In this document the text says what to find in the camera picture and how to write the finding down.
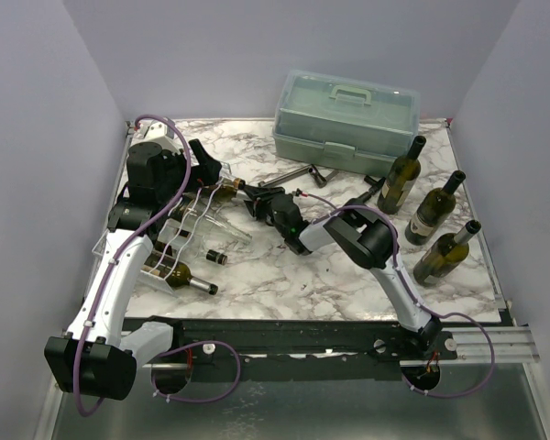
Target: white panel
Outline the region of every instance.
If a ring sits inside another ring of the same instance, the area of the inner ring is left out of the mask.
[[[298,68],[453,116],[518,0],[64,0],[120,109],[274,116]]]
[[[522,0],[455,117],[503,294],[550,385],[550,0]]]
[[[61,2],[0,2],[1,440],[33,435],[43,347],[79,309],[125,132]]]

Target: metal frame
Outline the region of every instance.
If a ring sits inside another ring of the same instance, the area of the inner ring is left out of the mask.
[[[228,120],[228,118],[216,118],[216,119]],[[247,120],[271,120],[271,118],[247,118]],[[116,189],[118,187],[118,184],[120,182],[120,179],[124,170],[124,163],[127,155],[127,149],[130,146],[132,137],[134,135],[134,131],[131,128],[133,125],[131,124],[130,121],[126,121],[126,122],[129,129],[126,133],[124,154],[122,156],[120,167],[115,180]],[[437,119],[436,123],[445,124],[446,121],[444,119]],[[456,162],[458,162],[458,156],[454,148],[454,142],[453,142],[448,125],[446,125],[446,132],[450,140],[450,144],[453,148]],[[467,195],[470,209],[472,212],[474,212],[475,211],[474,204],[472,202],[470,194],[468,193],[466,185],[463,185],[463,187]],[[112,193],[109,208],[112,207],[115,198],[116,198],[116,190]],[[489,253],[489,247],[487,245],[487,242],[482,232],[479,234],[478,239],[481,245],[481,249],[483,250],[483,255],[485,257],[486,264],[489,268],[489,274],[491,275],[491,282],[493,283],[493,287],[495,290],[495,299],[497,301],[498,308],[502,312],[507,312],[509,310],[508,306],[510,304],[505,301],[502,295],[501,286],[499,284],[496,270],[494,268],[494,265]],[[94,279],[94,275],[96,271],[97,271],[97,262],[93,264],[93,268],[90,274],[90,279],[85,289],[86,293],[89,290],[90,284]],[[471,365],[471,364],[488,362],[487,360],[488,349],[486,347],[486,342],[485,342],[484,336],[481,333],[478,333],[479,331],[478,329],[474,329],[471,327],[463,327],[463,328],[453,327],[453,328],[447,328],[447,330],[453,333],[453,337],[456,340],[457,351],[460,356],[460,359],[452,360],[452,361],[444,359],[444,360],[441,360],[441,364],[444,365],[447,363],[458,363],[458,364],[466,363],[468,365]],[[504,362],[507,361],[507,362],[523,363],[527,382],[529,384],[530,391],[534,398],[536,411],[538,412],[537,415],[539,416],[540,421],[544,427],[546,436],[550,438],[550,392],[545,383],[542,368],[538,363],[539,356],[535,349],[535,343],[534,343],[534,340],[532,339],[529,329],[527,327],[501,327],[501,326],[498,327],[495,325],[495,326],[490,326],[488,329],[488,332],[494,339],[493,342],[495,343],[496,356],[498,357],[498,362],[500,362],[501,358],[503,358]],[[416,361],[402,361],[401,363],[403,364],[403,366],[407,366],[407,365],[410,365],[410,363],[412,362],[414,363]],[[185,367],[185,365],[180,363],[162,363],[162,364],[147,364],[145,367],[159,369],[159,370],[182,369]],[[55,423],[57,420],[57,414],[59,412],[59,408],[61,405],[61,398],[62,398],[62,392],[57,388],[55,380],[53,379],[49,384],[45,404],[43,406],[43,410],[39,417],[38,428],[34,435],[35,440],[43,440],[43,439],[46,440],[46,439],[52,438],[54,428],[55,428]]]

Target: gray floor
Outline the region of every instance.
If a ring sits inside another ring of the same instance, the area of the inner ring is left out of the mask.
[[[483,367],[443,368],[440,391],[480,380]],[[192,384],[207,397],[225,384]],[[152,398],[147,371],[129,397],[106,401],[83,419],[66,395],[55,439],[545,439],[521,366],[500,366],[488,387],[441,401],[410,392],[401,382],[243,382],[223,401],[205,405]]]

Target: table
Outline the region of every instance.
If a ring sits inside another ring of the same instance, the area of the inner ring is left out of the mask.
[[[266,181],[301,166],[299,162],[278,158],[271,137],[272,120],[203,119],[177,121],[188,138],[199,138],[208,152],[230,163],[232,172],[249,183]],[[414,264],[432,245],[411,245],[402,231],[424,196],[442,186],[457,168],[444,120],[420,124],[420,134],[427,144],[420,157],[422,173],[403,208],[392,220],[400,232],[400,246],[405,267]],[[126,181],[126,173],[120,185]],[[283,186],[288,191],[301,188],[335,204],[367,190],[363,176],[340,172],[323,189],[318,189],[305,175]],[[455,211],[436,233],[456,232],[472,218],[464,189],[456,192]],[[373,205],[376,198],[368,204]],[[329,208],[312,199],[298,198],[304,218],[324,215]],[[377,281],[356,266],[336,245],[323,247],[309,256],[296,256],[283,246],[272,227],[255,222],[241,205],[225,206],[221,213],[236,227],[253,236],[248,247],[228,252],[224,267],[197,259],[191,265],[195,276],[217,284],[220,292],[204,295],[193,289],[177,291],[177,297],[138,284],[130,300],[127,316],[150,315],[179,318],[222,319],[296,319],[371,321],[395,320],[396,315]],[[440,314],[461,312],[481,322],[499,322],[500,315],[481,244],[470,242],[470,255],[440,285],[418,287],[427,305]]]

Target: box lid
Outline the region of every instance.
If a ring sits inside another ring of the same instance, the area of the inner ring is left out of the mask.
[[[340,132],[350,132],[352,144],[357,142],[360,149],[399,156],[417,134],[419,101],[420,95],[411,90],[292,71],[281,94],[274,134],[342,143]]]

